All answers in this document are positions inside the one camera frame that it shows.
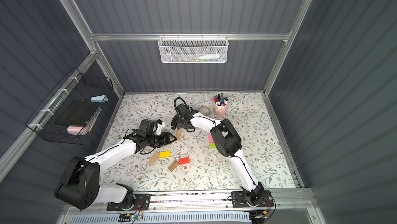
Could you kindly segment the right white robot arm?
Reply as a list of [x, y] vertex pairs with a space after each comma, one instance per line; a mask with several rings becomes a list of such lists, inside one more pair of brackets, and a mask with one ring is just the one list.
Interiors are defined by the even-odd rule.
[[242, 139], [230, 120], [212, 119], [186, 103], [174, 105], [174, 108], [176, 115], [172, 121], [172, 129], [182, 128], [189, 132], [202, 129], [210, 133], [217, 151], [228, 158], [237, 171], [247, 203], [251, 206], [259, 205], [265, 192], [264, 187], [250, 169], [242, 150]]

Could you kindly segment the pink block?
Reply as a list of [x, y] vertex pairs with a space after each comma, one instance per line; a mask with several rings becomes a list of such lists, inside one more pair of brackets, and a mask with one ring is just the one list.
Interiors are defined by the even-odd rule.
[[209, 143], [214, 143], [213, 137], [211, 134], [208, 134]]

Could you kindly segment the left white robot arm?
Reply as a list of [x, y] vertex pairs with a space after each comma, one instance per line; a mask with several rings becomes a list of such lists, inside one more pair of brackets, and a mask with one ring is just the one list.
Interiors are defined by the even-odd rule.
[[161, 120], [142, 120], [138, 129], [128, 129], [115, 145], [86, 157], [73, 157], [55, 189], [54, 196], [80, 210], [97, 203], [113, 203], [122, 207], [136, 203], [133, 189], [127, 185], [102, 184], [101, 175], [126, 157], [143, 154], [146, 147], [161, 148], [177, 140], [162, 129]]

